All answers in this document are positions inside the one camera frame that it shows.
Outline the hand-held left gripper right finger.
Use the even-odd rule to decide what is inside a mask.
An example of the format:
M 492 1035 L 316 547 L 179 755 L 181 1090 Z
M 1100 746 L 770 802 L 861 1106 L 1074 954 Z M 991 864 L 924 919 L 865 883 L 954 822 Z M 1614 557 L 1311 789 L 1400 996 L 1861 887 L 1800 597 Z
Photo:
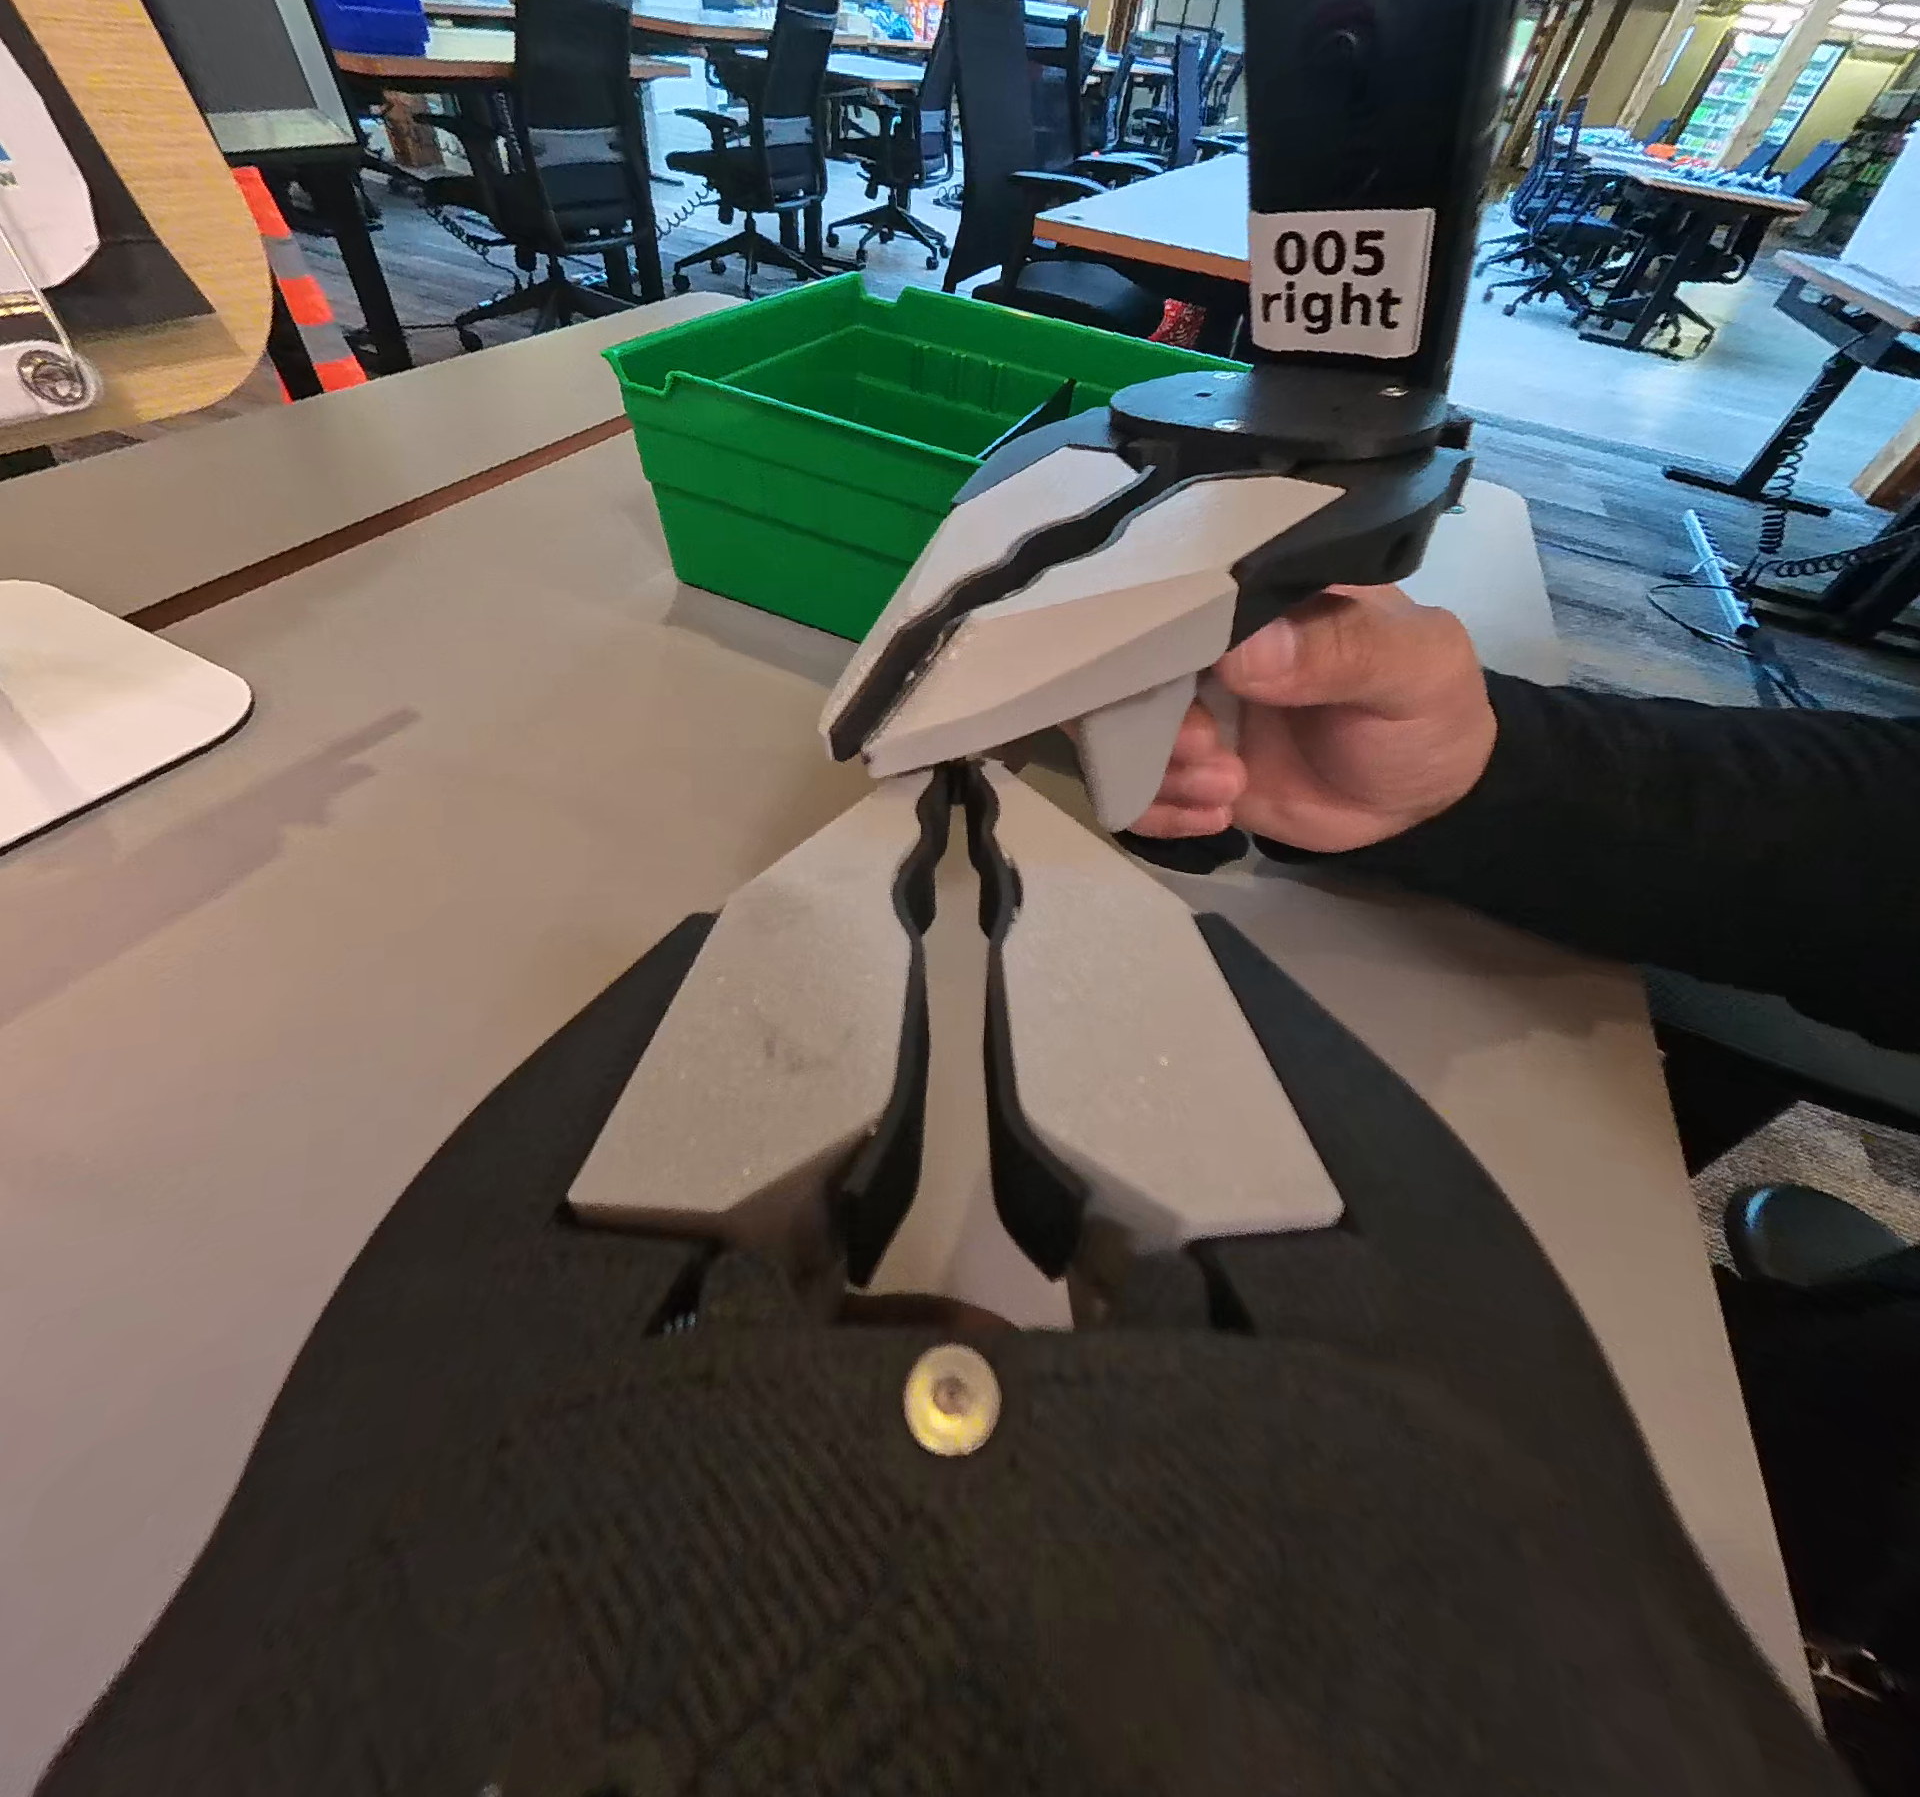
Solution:
M 1041 1276 L 1331 1230 L 1343 1195 L 1193 910 L 1003 765 L 960 773 L 1000 1226 Z

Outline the person's right hand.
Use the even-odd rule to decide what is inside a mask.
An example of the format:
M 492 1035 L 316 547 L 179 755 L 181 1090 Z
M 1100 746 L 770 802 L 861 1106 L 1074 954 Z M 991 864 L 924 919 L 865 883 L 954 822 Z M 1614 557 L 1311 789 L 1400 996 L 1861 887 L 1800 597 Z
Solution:
M 1226 650 L 1209 676 L 1131 833 L 1235 827 L 1316 855 L 1366 850 L 1468 796 L 1498 737 L 1458 616 L 1399 587 L 1334 584 Z

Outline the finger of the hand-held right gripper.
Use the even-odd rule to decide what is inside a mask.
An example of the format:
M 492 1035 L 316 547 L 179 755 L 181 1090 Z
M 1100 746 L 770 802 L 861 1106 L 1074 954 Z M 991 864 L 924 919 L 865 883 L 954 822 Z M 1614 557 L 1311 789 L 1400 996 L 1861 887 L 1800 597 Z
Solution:
M 850 762 L 874 738 L 956 621 L 1104 543 L 1153 483 L 1118 452 L 1063 444 L 969 488 L 842 669 L 818 723 L 828 756 Z
M 1202 673 L 1226 653 L 1235 564 L 1340 496 L 1280 475 L 1172 488 L 1113 540 L 965 614 L 861 738 L 868 773 L 896 777 L 1072 727 L 1095 822 L 1139 824 Z

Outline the printed instruction sheet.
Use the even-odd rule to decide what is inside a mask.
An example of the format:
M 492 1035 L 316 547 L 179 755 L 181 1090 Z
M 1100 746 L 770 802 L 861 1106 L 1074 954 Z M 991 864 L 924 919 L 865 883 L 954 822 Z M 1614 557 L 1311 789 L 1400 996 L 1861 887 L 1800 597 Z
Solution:
M 2 229 L 39 290 L 77 277 L 99 249 L 93 195 L 26 67 L 2 42 Z

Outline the grey partition panel on stand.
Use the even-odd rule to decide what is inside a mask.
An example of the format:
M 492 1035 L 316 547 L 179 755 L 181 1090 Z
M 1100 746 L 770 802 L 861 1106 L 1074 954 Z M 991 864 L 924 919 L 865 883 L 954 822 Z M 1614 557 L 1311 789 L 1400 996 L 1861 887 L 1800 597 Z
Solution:
M 293 177 L 333 236 L 378 375 L 414 363 L 361 211 L 361 134 L 311 0 L 141 0 L 231 166 Z

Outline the orange traffic cone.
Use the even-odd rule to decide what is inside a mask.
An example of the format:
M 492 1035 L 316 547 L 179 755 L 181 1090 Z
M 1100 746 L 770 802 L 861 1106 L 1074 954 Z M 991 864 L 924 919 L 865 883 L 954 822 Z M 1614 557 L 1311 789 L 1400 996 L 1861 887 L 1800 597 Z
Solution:
M 331 312 L 324 285 L 311 272 L 272 189 L 253 166 L 231 166 L 248 203 L 272 273 L 267 358 L 284 401 L 316 397 L 367 384 L 370 375 Z

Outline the black office chair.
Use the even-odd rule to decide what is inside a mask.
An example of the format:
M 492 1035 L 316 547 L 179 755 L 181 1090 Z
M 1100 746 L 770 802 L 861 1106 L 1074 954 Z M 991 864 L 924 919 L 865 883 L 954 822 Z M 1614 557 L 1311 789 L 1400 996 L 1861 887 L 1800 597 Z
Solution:
M 1594 317 L 1594 281 L 1612 264 L 1622 230 L 1612 221 L 1614 185 L 1584 152 L 1589 96 L 1544 99 L 1536 110 L 1526 168 L 1510 198 L 1511 234 L 1475 264 L 1475 273 L 1515 267 L 1485 281 L 1481 299 L 1507 290 L 1503 312 L 1542 297 L 1557 299 L 1570 322 Z
M 747 59 L 743 116 L 682 108 L 707 145 L 670 152 L 670 171 L 700 178 L 720 223 L 741 229 L 706 252 L 714 273 L 741 261 L 741 295 L 763 264 L 801 280 L 828 273 L 822 203 L 828 195 L 827 77 L 842 0 L 777 0 L 764 55 Z
M 874 74 L 879 59 L 828 69 L 828 155 L 861 171 L 869 208 L 824 225 L 828 252 L 855 230 L 851 264 L 868 264 L 873 241 L 913 239 L 936 272 L 947 239 L 911 211 L 911 195 L 938 185 L 954 166 L 954 55 L 947 27 L 933 33 L 913 77 Z
M 482 320 L 529 316 L 547 331 L 665 295 L 630 0 L 514 3 L 507 77 L 462 90 L 452 116 L 429 116 L 462 145 L 469 208 L 520 273 L 455 317 L 465 352 L 482 345 Z
M 1153 339 L 1164 297 L 1116 267 L 1056 246 L 1033 246 L 1033 221 L 1071 199 L 1159 177 L 1148 154 L 1081 154 L 1044 166 L 1032 110 L 1024 0 L 947 0 L 941 18 L 954 67 L 965 203 L 945 290 L 972 280 L 972 299 L 1018 308 L 1130 339 Z

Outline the green plastic bin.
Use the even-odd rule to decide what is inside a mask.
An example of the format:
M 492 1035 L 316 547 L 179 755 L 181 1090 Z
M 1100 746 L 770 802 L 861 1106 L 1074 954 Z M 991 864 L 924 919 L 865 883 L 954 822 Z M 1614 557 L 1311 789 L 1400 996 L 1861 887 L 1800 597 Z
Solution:
M 1009 434 L 1228 366 L 851 273 L 610 343 L 606 363 L 678 580 L 851 642 Z

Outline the person's black clothed body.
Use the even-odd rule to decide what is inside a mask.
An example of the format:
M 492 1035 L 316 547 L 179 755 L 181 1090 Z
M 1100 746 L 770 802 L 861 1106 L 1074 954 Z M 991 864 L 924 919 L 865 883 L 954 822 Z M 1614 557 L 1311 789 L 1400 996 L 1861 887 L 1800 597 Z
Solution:
M 1916 1791 L 1915 1250 L 1714 1281 L 1819 1711 L 1862 1791 Z

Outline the dark grey office chair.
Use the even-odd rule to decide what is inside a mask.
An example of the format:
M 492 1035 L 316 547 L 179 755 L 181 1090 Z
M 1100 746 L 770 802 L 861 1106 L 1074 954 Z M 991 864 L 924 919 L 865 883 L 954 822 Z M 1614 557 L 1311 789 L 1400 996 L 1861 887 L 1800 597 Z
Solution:
M 1810 994 L 1757 994 L 1667 967 L 1648 967 L 1644 988 L 1688 1171 L 1800 1104 L 1915 1131 L 1915 1008 L 1839 1022 Z M 1915 1303 L 1915 1243 L 1824 1187 L 1737 1191 L 1721 1230 L 1744 1284 L 1824 1303 Z

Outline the wooden backing board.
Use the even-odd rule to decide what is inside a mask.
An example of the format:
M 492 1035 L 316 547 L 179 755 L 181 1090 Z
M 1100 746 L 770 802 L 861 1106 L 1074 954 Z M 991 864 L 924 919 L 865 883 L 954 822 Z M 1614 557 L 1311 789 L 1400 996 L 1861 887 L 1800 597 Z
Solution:
M 99 401 L 9 426 L 2 449 L 195 416 L 242 390 L 265 358 L 272 273 L 248 203 L 141 0 L 12 6 L 208 312 L 84 339 Z

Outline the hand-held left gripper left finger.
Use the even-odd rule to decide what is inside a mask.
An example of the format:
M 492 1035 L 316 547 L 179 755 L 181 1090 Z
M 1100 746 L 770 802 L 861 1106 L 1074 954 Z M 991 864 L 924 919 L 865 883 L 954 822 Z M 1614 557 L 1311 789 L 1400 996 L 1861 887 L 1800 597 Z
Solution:
M 568 1187 L 579 1222 L 873 1281 L 922 1176 L 951 796 L 877 783 L 732 893 Z

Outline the person's right forearm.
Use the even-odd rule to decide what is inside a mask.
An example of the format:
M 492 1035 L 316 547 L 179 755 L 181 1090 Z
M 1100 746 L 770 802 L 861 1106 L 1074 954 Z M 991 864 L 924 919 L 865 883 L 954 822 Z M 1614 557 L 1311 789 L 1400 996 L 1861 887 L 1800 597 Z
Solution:
M 1915 1051 L 1913 716 L 1485 683 L 1479 783 L 1343 866 Z

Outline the white cardboard panel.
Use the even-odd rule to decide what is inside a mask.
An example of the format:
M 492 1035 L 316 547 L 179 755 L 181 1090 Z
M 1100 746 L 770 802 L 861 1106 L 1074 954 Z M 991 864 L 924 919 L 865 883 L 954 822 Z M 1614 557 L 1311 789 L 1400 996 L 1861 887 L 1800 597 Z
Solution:
M 1913 128 L 1847 243 L 1837 252 L 1839 261 L 1906 290 L 1916 290 L 1916 154 L 1916 128 Z

